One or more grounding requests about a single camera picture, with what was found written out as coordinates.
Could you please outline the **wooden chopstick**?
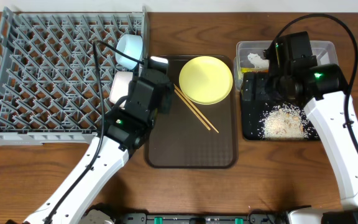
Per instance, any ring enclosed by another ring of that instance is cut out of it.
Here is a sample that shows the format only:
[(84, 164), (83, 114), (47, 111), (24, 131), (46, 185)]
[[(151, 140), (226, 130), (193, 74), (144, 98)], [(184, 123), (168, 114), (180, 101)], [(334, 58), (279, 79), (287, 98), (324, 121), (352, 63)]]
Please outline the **wooden chopstick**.
[(198, 118), (198, 120), (205, 126), (205, 128), (210, 131), (211, 128), (207, 125), (207, 123), (201, 118), (201, 116), (196, 112), (196, 110), (185, 100), (185, 98), (177, 91), (174, 90), (176, 95), (186, 104), (186, 106), (190, 109), (190, 111)]
[(196, 110), (196, 112), (201, 116), (201, 118), (207, 123), (207, 125), (213, 129), (214, 131), (216, 131), (217, 133), (219, 133), (219, 131), (217, 130), (217, 128), (212, 124), (212, 122), (190, 101), (190, 99), (188, 99), (185, 94), (179, 89), (179, 87), (177, 87), (176, 85), (174, 85), (175, 90), (177, 90), (184, 98), (185, 100)]

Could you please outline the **white pink shallow bowl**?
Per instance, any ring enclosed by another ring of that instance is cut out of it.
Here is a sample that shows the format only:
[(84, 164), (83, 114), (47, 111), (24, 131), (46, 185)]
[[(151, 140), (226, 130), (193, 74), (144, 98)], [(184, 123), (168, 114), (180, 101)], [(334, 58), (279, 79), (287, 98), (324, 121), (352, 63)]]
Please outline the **white pink shallow bowl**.
[(111, 103), (116, 104), (121, 97), (128, 95), (129, 83), (132, 78), (132, 72), (117, 72), (115, 74), (109, 94), (109, 101)]

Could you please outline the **rice and food scraps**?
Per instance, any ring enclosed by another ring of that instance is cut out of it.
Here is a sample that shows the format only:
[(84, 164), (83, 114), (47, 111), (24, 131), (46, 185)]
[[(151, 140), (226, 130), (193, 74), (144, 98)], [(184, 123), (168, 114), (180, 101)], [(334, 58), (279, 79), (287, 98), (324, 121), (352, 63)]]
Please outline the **rice and food scraps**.
[(263, 140), (305, 140), (314, 133), (305, 112), (289, 103), (263, 111), (259, 124), (259, 137)]

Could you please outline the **white tissue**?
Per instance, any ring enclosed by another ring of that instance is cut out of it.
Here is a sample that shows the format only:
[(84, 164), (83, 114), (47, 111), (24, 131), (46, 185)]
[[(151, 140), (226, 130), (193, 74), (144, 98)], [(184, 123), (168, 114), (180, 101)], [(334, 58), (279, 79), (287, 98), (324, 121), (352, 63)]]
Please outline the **white tissue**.
[(258, 54), (250, 53), (247, 56), (249, 62), (254, 66), (255, 69), (259, 70), (267, 70), (269, 68), (269, 61), (266, 59), (263, 59)]

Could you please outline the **yellow orange snack wrapper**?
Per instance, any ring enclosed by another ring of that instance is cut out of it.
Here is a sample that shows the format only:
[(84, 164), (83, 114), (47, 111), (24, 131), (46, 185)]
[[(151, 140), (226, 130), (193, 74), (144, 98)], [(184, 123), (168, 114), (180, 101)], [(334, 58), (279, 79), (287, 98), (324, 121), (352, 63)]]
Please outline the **yellow orange snack wrapper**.
[(268, 69), (259, 69), (259, 68), (241, 68), (240, 69), (241, 73), (247, 73), (247, 72), (262, 72), (262, 73), (267, 73), (269, 70)]

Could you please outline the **light blue bowl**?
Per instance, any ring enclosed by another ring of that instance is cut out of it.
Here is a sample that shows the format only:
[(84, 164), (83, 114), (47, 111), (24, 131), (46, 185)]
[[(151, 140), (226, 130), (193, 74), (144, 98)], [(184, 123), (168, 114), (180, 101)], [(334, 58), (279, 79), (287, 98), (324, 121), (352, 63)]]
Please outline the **light blue bowl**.
[[(124, 34), (117, 44), (116, 49), (123, 54), (141, 61), (143, 40), (139, 35)], [(133, 70), (137, 62), (116, 53), (116, 62), (128, 70)]]

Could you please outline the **yellow round plate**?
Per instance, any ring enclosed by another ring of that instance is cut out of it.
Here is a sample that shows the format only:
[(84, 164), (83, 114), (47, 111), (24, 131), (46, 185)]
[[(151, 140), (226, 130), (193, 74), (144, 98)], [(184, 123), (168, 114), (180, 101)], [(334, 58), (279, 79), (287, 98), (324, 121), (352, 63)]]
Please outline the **yellow round plate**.
[(212, 105), (230, 94), (233, 77), (222, 60), (212, 56), (199, 56), (184, 64), (178, 83), (182, 93), (191, 101)]

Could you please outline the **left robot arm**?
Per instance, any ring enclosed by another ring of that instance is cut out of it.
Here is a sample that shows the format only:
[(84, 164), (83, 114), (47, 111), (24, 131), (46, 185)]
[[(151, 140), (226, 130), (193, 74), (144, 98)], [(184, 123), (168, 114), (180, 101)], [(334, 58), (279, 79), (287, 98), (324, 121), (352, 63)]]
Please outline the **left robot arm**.
[(129, 94), (103, 115), (101, 131), (79, 163), (24, 223), (79, 223), (107, 181), (148, 141), (158, 113), (169, 107), (173, 84), (165, 72), (149, 68), (126, 87)]

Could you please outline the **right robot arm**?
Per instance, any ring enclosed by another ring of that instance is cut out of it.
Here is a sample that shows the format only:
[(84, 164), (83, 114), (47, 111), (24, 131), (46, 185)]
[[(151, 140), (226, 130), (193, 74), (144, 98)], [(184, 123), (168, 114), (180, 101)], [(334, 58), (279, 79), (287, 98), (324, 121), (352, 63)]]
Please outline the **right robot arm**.
[(267, 91), (290, 101), (311, 121), (336, 177), (341, 210), (298, 208), (289, 223), (358, 223), (358, 120), (338, 65), (290, 68), (271, 63)]

